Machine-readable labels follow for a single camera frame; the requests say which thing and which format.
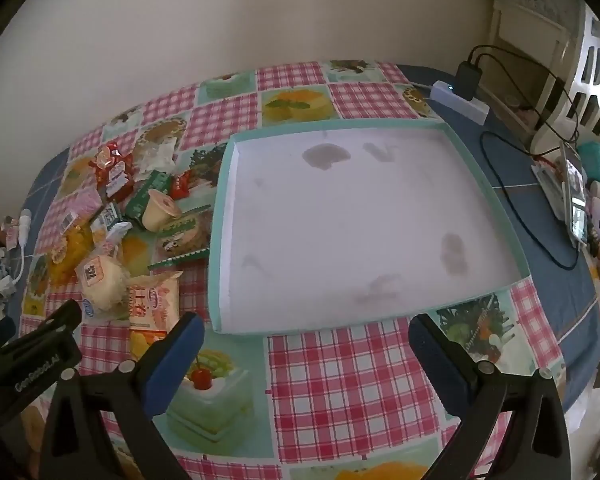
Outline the cream orange snack bag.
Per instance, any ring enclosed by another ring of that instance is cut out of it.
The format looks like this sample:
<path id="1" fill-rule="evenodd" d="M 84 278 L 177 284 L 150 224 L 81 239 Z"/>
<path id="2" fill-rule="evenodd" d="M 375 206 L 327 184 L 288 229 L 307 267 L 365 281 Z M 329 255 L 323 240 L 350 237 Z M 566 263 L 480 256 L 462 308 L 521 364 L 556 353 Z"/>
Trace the cream orange snack bag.
<path id="1" fill-rule="evenodd" d="M 131 358 L 138 361 L 180 320 L 182 271 L 131 278 L 128 286 Z"/>

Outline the round white cake packet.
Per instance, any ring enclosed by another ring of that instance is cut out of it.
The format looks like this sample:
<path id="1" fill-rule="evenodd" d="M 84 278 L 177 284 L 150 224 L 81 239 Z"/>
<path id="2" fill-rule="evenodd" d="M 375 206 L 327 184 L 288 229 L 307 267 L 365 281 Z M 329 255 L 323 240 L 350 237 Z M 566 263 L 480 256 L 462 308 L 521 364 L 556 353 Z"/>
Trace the round white cake packet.
<path id="1" fill-rule="evenodd" d="M 90 257 L 78 267 L 82 295 L 95 310 L 111 311 L 122 303 L 128 289 L 128 274 L 116 258 L 107 255 Z"/>

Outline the orange yellow pastry bag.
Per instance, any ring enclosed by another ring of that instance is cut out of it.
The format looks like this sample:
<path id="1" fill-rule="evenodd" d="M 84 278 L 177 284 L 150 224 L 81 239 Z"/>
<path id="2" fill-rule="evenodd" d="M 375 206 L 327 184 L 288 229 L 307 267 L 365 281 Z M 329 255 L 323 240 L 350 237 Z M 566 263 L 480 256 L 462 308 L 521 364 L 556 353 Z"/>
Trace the orange yellow pastry bag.
<path id="1" fill-rule="evenodd" d="M 66 229 L 47 255 L 50 284 L 68 284 L 78 264 L 91 253 L 93 247 L 92 231 L 86 222 Z"/>

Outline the pink snack packet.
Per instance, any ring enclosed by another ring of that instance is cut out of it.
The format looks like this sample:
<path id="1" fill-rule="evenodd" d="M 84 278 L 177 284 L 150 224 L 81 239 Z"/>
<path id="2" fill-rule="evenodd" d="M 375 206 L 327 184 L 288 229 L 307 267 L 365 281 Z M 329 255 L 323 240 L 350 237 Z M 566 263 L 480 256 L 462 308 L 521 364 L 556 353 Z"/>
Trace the pink snack packet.
<path id="1" fill-rule="evenodd" d="M 59 232 L 64 234 L 77 224 L 90 221 L 102 209 L 102 199 L 96 188 L 84 188 L 65 206 L 59 221 Z"/>

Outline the green cream cookie packet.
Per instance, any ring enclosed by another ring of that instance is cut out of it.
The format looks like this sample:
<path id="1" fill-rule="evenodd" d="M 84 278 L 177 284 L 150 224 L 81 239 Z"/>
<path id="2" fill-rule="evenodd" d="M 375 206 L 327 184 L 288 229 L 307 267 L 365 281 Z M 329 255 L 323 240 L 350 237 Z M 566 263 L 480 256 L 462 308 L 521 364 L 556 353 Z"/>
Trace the green cream cookie packet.
<path id="1" fill-rule="evenodd" d="M 211 243 L 213 210 L 191 209 L 165 224 L 156 235 L 151 269 L 168 268 L 207 258 Z"/>

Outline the green white biscuit packet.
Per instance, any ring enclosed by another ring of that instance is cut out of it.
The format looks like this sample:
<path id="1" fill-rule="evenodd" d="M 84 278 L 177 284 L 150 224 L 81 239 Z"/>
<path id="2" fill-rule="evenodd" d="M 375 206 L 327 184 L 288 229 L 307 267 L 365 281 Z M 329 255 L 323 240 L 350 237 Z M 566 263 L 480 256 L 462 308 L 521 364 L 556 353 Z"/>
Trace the green white biscuit packet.
<path id="1" fill-rule="evenodd" d="M 122 218 L 122 213 L 115 203 L 109 203 L 96 214 L 91 221 L 90 229 L 95 246 L 117 245 L 132 229 L 132 224 Z"/>

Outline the peach jelly cup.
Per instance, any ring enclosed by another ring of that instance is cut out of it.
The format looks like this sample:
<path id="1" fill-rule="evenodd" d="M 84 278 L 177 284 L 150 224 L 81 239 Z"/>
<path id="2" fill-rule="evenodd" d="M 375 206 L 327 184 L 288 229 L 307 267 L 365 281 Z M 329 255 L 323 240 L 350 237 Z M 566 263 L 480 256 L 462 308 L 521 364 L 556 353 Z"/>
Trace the peach jelly cup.
<path id="1" fill-rule="evenodd" d="M 159 231 L 165 224 L 182 214 L 180 207 L 166 193 L 151 188 L 142 217 L 142 225 L 149 232 Z"/>

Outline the dark green snack packet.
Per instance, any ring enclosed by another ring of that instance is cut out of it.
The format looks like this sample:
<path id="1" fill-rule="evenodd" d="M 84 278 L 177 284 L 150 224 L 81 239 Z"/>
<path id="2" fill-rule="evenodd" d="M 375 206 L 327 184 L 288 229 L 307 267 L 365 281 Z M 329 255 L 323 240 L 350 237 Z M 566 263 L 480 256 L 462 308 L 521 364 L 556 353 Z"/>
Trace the dark green snack packet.
<path id="1" fill-rule="evenodd" d="M 149 191 L 168 192 L 171 180 L 170 174 L 154 170 L 145 180 L 140 182 L 137 189 L 132 193 L 123 209 L 125 218 L 140 223 L 149 202 Z"/>

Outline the small red candy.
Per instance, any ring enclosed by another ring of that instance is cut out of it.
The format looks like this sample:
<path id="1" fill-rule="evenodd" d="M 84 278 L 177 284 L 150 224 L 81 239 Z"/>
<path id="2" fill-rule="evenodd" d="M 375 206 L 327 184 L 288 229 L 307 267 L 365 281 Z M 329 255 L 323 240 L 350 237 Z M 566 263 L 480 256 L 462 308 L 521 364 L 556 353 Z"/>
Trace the small red candy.
<path id="1" fill-rule="evenodd" d="M 172 178 L 169 195 L 172 200 L 184 200 L 189 196 L 189 181 L 192 172 L 187 169 Z"/>

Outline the red cartoon snack bag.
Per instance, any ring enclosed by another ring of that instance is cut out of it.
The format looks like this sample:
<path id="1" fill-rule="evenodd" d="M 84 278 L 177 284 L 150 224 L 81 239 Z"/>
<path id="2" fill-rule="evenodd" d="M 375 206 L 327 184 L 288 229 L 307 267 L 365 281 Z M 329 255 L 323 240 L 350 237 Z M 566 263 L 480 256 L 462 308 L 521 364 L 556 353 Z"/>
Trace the red cartoon snack bag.
<path id="1" fill-rule="evenodd" d="M 123 158 L 116 141 L 102 144 L 97 153 L 88 161 L 95 175 L 96 186 L 101 188 L 108 182 L 108 174 L 112 167 Z"/>

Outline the dark red snack packet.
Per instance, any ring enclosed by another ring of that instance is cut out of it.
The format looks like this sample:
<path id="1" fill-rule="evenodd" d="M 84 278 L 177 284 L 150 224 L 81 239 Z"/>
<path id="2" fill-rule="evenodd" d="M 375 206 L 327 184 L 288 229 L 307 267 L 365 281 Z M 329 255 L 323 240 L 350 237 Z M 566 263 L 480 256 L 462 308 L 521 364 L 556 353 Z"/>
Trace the dark red snack packet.
<path id="1" fill-rule="evenodd" d="M 121 203 L 132 192 L 134 186 L 132 155 L 127 154 L 113 164 L 105 181 L 105 197 L 110 202 Z"/>

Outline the white translucent snack packet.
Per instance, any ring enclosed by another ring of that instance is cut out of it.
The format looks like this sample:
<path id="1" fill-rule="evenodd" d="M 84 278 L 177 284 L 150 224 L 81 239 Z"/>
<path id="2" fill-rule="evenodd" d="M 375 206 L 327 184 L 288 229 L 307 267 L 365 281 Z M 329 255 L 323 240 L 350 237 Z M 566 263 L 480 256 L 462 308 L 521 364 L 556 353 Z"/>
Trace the white translucent snack packet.
<path id="1" fill-rule="evenodd" d="M 147 180 L 154 171 L 170 174 L 175 168 L 174 152 L 178 139 L 167 136 L 160 142 L 140 139 L 133 150 L 134 176 Z"/>

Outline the teal rimmed white tray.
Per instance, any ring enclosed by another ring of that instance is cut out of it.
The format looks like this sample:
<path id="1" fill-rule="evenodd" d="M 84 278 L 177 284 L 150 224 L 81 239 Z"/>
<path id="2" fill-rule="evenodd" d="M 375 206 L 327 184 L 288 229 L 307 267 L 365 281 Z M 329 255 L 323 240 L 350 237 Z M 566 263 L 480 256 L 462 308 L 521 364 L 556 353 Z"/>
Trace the teal rimmed white tray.
<path id="1" fill-rule="evenodd" d="M 218 333 L 404 318 L 529 274 L 491 183 L 445 122 L 297 122 L 227 142 L 209 255 Z"/>

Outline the smartphone on stand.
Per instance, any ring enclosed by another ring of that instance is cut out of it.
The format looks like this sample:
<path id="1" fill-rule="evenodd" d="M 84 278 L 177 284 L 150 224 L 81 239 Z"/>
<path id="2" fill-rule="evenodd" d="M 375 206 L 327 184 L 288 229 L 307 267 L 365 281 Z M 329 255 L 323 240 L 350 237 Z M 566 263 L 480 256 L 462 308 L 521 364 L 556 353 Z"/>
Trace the smartphone on stand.
<path id="1" fill-rule="evenodd" d="M 570 144 L 562 142 L 560 152 L 564 162 L 562 194 L 565 222 L 571 243 L 574 247 L 580 247 L 588 241 L 584 171 L 578 153 Z"/>

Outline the white power strip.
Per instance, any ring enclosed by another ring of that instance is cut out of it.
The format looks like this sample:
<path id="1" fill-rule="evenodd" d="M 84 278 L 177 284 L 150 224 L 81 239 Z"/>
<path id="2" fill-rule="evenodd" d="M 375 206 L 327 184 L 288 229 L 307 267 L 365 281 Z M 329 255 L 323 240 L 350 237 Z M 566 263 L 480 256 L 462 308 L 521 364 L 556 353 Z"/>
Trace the white power strip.
<path id="1" fill-rule="evenodd" d="M 437 80 L 431 86 L 429 99 L 454 110 L 454 112 L 463 115 L 480 126 L 484 125 L 490 112 L 488 104 L 477 98 L 467 101 L 454 92 L 452 84 L 442 80 Z"/>

